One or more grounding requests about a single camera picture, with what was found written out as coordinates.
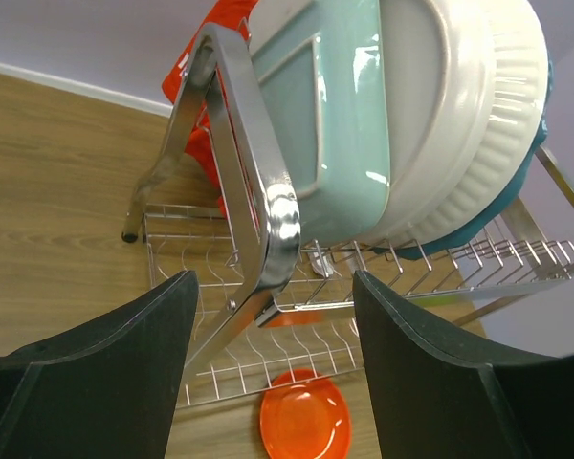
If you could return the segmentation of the flower plate brown rim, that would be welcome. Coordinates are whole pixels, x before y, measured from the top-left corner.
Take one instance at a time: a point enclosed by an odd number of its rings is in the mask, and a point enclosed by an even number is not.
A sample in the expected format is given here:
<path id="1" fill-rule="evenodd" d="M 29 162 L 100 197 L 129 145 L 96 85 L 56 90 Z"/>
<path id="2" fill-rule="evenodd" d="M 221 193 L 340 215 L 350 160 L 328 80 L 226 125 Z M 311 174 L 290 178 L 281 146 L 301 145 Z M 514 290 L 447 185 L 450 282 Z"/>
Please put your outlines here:
<path id="1" fill-rule="evenodd" d="M 482 1 L 495 63 L 493 104 L 468 167 L 450 193 L 392 244 L 426 244 L 465 226 L 489 206 L 523 162 L 541 121 L 548 60 L 541 23 L 527 1 Z"/>

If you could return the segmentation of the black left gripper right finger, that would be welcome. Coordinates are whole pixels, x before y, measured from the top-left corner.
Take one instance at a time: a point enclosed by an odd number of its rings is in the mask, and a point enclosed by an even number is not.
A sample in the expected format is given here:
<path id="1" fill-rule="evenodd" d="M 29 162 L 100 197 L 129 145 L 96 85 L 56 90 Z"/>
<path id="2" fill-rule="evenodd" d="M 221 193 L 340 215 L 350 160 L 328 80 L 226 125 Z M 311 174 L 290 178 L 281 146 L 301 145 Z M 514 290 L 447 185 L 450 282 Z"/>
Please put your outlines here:
<path id="1" fill-rule="evenodd" d="M 353 294 L 385 458 L 574 458 L 574 354 L 480 337 L 364 271 Z"/>

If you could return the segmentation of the lime green plate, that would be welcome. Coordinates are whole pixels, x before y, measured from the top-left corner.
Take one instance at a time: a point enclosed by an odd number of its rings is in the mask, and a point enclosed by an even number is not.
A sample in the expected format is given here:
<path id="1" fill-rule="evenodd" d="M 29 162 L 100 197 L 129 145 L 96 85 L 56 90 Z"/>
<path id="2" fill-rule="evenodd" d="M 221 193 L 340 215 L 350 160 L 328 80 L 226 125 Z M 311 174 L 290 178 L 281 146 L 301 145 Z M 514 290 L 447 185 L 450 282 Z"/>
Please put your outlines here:
<path id="1" fill-rule="evenodd" d="M 471 302 L 471 300 L 466 295 L 456 293 L 407 295 L 406 299 L 411 303 L 423 308 L 454 305 L 462 302 L 466 303 Z"/>

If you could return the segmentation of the orange plastic plate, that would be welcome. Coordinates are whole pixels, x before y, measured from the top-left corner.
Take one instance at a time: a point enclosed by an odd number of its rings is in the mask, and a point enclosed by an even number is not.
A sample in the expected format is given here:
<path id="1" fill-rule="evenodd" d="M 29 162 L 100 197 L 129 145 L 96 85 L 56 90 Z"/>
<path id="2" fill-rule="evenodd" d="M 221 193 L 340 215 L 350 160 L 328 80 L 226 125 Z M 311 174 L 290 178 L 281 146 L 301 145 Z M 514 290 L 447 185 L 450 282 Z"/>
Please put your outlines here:
<path id="1" fill-rule="evenodd" d="M 345 458 L 352 421 L 339 388 L 307 368 L 275 377 L 259 411 L 262 443 L 271 458 Z"/>

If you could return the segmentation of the cream plate blue swirl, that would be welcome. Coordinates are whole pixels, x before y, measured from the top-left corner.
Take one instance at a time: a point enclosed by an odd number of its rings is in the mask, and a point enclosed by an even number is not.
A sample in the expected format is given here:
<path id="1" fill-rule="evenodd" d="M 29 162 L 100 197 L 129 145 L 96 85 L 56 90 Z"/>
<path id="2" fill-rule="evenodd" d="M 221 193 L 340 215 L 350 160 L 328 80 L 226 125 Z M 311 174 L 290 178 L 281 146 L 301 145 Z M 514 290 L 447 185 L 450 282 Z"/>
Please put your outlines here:
<path id="1" fill-rule="evenodd" d="M 383 1 L 390 188 L 366 243 L 414 229 L 470 165 L 493 99 L 494 44 L 481 1 Z"/>

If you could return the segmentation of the mint rectangular plate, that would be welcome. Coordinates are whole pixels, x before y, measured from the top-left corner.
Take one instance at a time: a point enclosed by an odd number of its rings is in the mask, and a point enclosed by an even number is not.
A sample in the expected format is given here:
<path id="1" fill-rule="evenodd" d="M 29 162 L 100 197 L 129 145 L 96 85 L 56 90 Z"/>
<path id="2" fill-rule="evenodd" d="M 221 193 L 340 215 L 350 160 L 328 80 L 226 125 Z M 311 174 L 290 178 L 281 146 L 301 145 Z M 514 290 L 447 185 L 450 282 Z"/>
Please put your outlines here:
<path id="1" fill-rule="evenodd" d="M 356 239 L 390 192 L 377 1 L 259 1 L 254 72 L 298 198 L 302 240 Z"/>

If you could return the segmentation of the teal scalloped plate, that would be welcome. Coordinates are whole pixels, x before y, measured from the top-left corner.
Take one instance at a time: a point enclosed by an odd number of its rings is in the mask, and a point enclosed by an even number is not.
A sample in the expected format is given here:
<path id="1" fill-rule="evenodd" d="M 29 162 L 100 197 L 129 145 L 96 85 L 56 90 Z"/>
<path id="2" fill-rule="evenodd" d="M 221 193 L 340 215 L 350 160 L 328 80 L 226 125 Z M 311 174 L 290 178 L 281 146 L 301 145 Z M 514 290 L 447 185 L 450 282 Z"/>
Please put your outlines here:
<path id="1" fill-rule="evenodd" d="M 537 149 L 547 139 L 548 126 L 546 119 L 546 107 L 554 89 L 554 78 L 554 64 L 552 59 L 549 59 L 547 90 L 538 130 L 517 172 L 511 181 L 506 185 L 506 187 L 498 194 L 495 200 L 465 226 L 461 227 L 460 229 L 456 229 L 452 233 L 443 236 L 440 239 L 423 244 L 422 249 L 418 249 L 417 247 L 396 249 L 396 254 L 399 257 L 405 258 L 406 260 L 419 260 L 423 257 L 423 255 L 432 255 L 440 251 L 455 249 L 466 245 L 481 230 L 483 230 L 489 222 L 491 222 L 495 217 L 499 216 L 502 211 L 507 209 L 508 206 L 519 196 L 533 157 Z"/>

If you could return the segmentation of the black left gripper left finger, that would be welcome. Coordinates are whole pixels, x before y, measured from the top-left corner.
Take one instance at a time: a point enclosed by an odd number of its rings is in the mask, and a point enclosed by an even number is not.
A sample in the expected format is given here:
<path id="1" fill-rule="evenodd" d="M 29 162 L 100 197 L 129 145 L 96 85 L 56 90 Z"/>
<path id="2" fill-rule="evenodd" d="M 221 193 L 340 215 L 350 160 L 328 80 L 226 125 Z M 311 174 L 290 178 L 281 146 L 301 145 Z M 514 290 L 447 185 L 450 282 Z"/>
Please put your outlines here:
<path id="1" fill-rule="evenodd" d="M 198 299 L 195 272 L 0 356 L 0 458 L 162 458 Z"/>

